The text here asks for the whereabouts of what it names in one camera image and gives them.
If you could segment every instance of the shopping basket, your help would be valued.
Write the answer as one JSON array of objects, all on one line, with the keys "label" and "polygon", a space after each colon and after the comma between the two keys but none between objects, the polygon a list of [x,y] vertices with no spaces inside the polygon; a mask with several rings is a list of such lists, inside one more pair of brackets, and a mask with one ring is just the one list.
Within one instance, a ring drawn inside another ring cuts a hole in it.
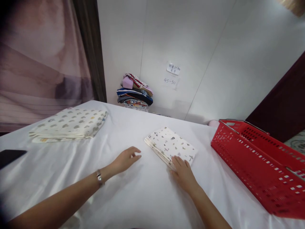
[{"label": "shopping basket", "polygon": [[246,121],[219,123],[211,146],[263,207],[305,219],[305,155]]}]

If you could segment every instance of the hand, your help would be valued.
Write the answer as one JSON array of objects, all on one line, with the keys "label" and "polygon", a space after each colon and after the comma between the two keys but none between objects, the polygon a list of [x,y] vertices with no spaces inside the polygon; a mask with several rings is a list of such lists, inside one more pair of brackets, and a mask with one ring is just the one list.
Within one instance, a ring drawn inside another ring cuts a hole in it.
[{"label": "hand", "polygon": [[133,163],[141,158],[141,155],[135,155],[135,153],[140,153],[141,151],[136,147],[132,146],[124,150],[120,155],[109,165],[111,168],[112,175],[119,174],[128,169]]},{"label": "hand", "polygon": [[172,157],[172,161],[177,170],[177,172],[171,170],[171,175],[173,176],[174,180],[189,195],[196,192],[200,186],[193,175],[190,164],[186,160],[183,161],[177,156]]}]

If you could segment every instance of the paper sign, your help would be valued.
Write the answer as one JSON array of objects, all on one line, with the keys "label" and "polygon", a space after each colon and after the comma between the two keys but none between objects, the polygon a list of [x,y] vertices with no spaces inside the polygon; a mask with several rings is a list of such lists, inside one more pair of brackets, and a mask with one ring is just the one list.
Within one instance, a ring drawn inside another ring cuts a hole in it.
[{"label": "paper sign", "polygon": [[179,78],[172,76],[170,74],[166,74],[166,76],[164,76],[162,79],[163,79],[161,83],[162,86],[176,90],[179,82]]},{"label": "paper sign", "polygon": [[175,66],[175,65],[173,65],[172,63],[169,63],[167,65],[166,70],[169,71],[170,73],[175,74],[175,75],[179,75],[179,73],[180,73],[180,68]]}]

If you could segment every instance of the smartphone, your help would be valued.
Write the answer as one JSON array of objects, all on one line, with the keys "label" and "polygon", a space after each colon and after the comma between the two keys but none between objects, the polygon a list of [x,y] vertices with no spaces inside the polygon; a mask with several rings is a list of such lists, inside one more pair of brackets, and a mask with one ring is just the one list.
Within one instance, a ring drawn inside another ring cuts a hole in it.
[{"label": "smartphone", "polygon": [[25,150],[14,150],[6,149],[0,152],[0,169],[4,168],[17,158],[21,157],[27,151]]}]

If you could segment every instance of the bracelet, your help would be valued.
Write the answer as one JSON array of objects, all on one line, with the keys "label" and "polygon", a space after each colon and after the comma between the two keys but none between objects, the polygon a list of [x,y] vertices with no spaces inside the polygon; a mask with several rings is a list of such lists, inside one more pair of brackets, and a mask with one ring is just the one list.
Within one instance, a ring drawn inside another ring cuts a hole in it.
[{"label": "bracelet", "polygon": [[99,170],[96,170],[96,177],[98,178],[99,187],[103,186],[103,181],[101,177],[101,172]]}]

